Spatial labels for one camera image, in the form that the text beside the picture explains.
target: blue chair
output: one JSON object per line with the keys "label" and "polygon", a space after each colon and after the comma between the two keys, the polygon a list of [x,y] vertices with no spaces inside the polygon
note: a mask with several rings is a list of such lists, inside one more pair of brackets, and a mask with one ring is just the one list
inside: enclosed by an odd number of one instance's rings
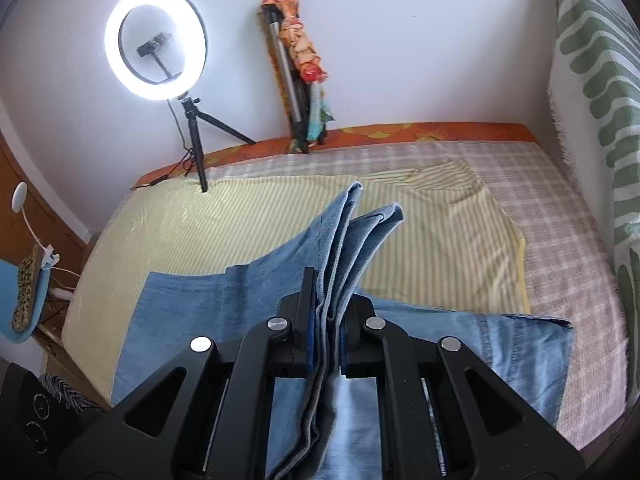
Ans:
{"label": "blue chair", "polygon": [[11,327],[11,320],[18,303],[18,267],[0,260],[0,334],[9,342],[18,344],[26,341],[36,328],[47,296],[50,273],[50,269],[40,271],[31,322],[23,332],[16,332]]}

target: white clip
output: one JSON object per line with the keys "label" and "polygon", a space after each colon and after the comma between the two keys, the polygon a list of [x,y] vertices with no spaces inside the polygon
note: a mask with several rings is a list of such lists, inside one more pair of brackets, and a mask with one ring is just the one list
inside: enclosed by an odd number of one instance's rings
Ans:
{"label": "white clip", "polygon": [[53,253],[53,247],[51,245],[44,249],[44,256],[42,257],[42,263],[40,268],[43,270],[50,269],[56,263],[60,261],[60,255]]}

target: silver screw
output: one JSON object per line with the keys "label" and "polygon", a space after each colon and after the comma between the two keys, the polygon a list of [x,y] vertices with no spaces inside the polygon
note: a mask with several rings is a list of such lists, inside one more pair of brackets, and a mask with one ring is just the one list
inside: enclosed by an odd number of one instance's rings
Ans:
{"label": "silver screw", "polygon": [[271,330],[284,330],[288,324],[289,321],[283,317],[272,317],[267,321],[267,326],[271,328]]}
{"label": "silver screw", "polygon": [[364,324],[372,330],[382,330],[386,326],[386,321],[381,317],[372,316]]}
{"label": "silver screw", "polygon": [[449,352],[457,352],[458,350],[460,350],[460,348],[462,348],[462,343],[455,337],[446,337],[440,344],[445,350],[448,350]]}
{"label": "silver screw", "polygon": [[211,348],[211,339],[201,335],[200,337],[191,340],[190,347],[194,352],[206,352]]}

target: pink plaid bedspread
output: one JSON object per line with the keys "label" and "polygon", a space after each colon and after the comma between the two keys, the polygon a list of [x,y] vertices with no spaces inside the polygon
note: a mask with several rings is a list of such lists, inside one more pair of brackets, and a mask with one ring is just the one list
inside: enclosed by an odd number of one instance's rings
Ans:
{"label": "pink plaid bedspread", "polygon": [[210,178],[353,174],[463,158],[526,241],[531,310],[568,319],[575,342],[558,431],[577,448],[625,409],[625,320],[616,282],[580,196],[532,142],[418,142],[278,155],[207,170]]}

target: illuminated ring light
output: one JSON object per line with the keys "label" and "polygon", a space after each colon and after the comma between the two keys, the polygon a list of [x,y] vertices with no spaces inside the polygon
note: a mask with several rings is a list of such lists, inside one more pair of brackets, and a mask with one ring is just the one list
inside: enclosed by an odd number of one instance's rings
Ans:
{"label": "illuminated ring light", "polygon": [[[120,28],[127,15],[136,7],[152,5],[164,10],[174,21],[184,49],[184,68],[175,79],[161,83],[143,81],[134,74],[120,53]],[[200,77],[207,55],[204,28],[187,0],[120,0],[104,30],[104,51],[113,73],[134,94],[161,101],[188,91]]]}

